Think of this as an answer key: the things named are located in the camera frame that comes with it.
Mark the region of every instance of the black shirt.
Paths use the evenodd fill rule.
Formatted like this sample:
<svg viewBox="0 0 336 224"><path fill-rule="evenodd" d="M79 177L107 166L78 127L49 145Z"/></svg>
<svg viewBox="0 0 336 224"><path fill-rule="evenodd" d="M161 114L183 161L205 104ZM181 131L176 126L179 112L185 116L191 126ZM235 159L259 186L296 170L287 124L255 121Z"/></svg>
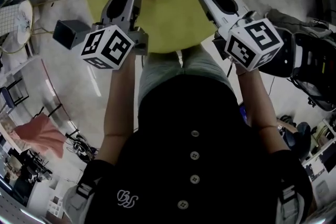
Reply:
<svg viewBox="0 0 336 224"><path fill-rule="evenodd" d="M123 221L272 223L284 180L304 196L305 214L312 197L299 160L290 151L266 153L229 87L188 75L145 96L139 130L116 166L93 161L81 182L97 178L86 223L104 214Z"/></svg>

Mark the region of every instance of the person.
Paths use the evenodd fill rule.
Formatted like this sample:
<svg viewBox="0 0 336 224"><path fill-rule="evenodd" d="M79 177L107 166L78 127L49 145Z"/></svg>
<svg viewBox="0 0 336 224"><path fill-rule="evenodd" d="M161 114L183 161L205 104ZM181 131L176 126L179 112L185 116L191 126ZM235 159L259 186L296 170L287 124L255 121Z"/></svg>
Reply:
<svg viewBox="0 0 336 224"><path fill-rule="evenodd" d="M136 132L134 53L113 71L103 143L64 197L71 221L304 220L311 184L277 131L259 71L236 65L247 125L210 54L197 45L182 60L175 52L146 58Z"/></svg>

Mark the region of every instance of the shirt button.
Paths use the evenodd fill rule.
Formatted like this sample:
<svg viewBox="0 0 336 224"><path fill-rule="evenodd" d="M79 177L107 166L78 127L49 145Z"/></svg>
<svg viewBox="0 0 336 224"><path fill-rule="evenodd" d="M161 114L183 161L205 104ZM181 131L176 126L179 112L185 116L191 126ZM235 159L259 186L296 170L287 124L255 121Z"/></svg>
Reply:
<svg viewBox="0 0 336 224"><path fill-rule="evenodd" d="M185 200L179 201L179 202L177 203L177 207L178 207L179 209L182 209L182 210L187 209L188 206L189 206L189 203L188 203L187 201L185 201Z"/></svg>
<svg viewBox="0 0 336 224"><path fill-rule="evenodd" d="M200 156L199 153L196 152L196 151L192 151L190 153L190 158L193 159L194 161L197 160L197 159L199 159L200 158L199 156Z"/></svg>
<svg viewBox="0 0 336 224"><path fill-rule="evenodd" d="M198 184L200 181L200 178L199 178L199 176L198 175L192 175L191 177L190 177L190 182L191 183L193 183L193 184Z"/></svg>
<svg viewBox="0 0 336 224"><path fill-rule="evenodd" d="M192 132L191 132L191 135L192 135L193 137L198 137L198 136L200 135L200 133L199 133L198 131L192 131Z"/></svg>

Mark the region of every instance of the white logo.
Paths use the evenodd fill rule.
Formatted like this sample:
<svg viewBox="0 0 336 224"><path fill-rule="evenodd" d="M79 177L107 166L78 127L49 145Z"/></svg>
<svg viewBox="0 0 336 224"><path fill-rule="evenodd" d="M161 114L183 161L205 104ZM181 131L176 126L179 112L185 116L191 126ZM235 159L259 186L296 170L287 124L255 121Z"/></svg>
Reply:
<svg viewBox="0 0 336 224"><path fill-rule="evenodd" d="M118 205L123 206L124 208L132 208L135 204L135 201L139 199L138 196L134 195L130 197L130 192L126 190L120 190L117 193Z"/></svg>
<svg viewBox="0 0 336 224"><path fill-rule="evenodd" d="M255 37L261 37L261 36L264 37L264 39L260 40L260 44L265 45L265 44L272 42L270 37L265 32L266 27L261 26L260 28L261 28L261 31L258 31L258 32L255 29L251 29L251 32Z"/></svg>

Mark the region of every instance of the red cloth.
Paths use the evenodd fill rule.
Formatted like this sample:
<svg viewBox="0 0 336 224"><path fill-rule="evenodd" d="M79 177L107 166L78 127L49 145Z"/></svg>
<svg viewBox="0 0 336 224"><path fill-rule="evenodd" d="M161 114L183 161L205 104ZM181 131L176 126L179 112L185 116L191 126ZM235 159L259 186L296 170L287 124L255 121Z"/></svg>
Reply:
<svg viewBox="0 0 336 224"><path fill-rule="evenodd" d="M67 139L43 113L30 122L15 127L14 132L21 140L32 145L42 154L48 149L59 158L63 157L63 144Z"/></svg>

